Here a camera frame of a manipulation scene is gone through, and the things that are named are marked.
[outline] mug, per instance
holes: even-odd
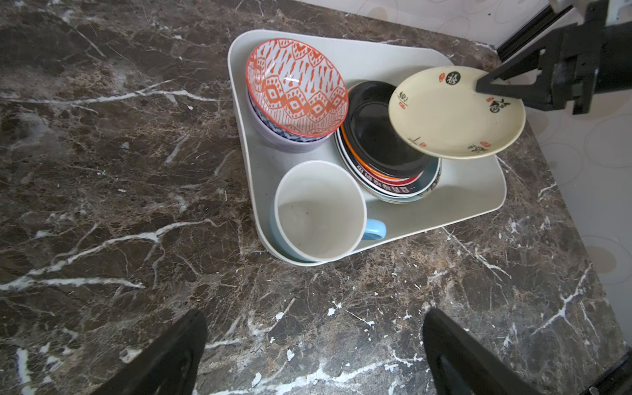
[[[307,161],[281,179],[270,230],[277,246],[304,262],[326,262],[352,252],[360,240],[380,240],[386,225],[367,219],[360,186],[340,166]]]

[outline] black strip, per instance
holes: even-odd
[[[540,11],[540,13],[534,16],[525,26],[520,28],[514,35],[512,35],[507,41],[503,42],[498,47],[498,56],[501,61],[509,59],[513,54],[520,51],[525,45],[529,44],[529,41],[533,40],[538,34],[542,33],[555,21],[560,19],[562,15],[571,11],[573,6],[568,6],[559,14],[553,12],[550,6]]]

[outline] red patterned bowl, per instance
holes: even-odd
[[[246,65],[246,84],[266,118],[297,136],[333,133],[349,108],[338,70],[319,51],[296,40],[273,39],[255,48]]]

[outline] cream plate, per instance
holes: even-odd
[[[402,82],[389,102],[397,134],[411,147],[446,159],[493,155],[510,146],[525,127],[522,100],[479,94],[485,71],[442,66]]]

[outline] brown marble surface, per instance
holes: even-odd
[[[431,306],[542,392],[575,394],[622,355],[528,128],[499,155],[496,212],[311,269],[257,238],[235,37],[386,41],[487,70],[489,48],[288,0],[0,11],[0,392],[87,394],[191,308],[209,323],[201,395],[434,393]]]

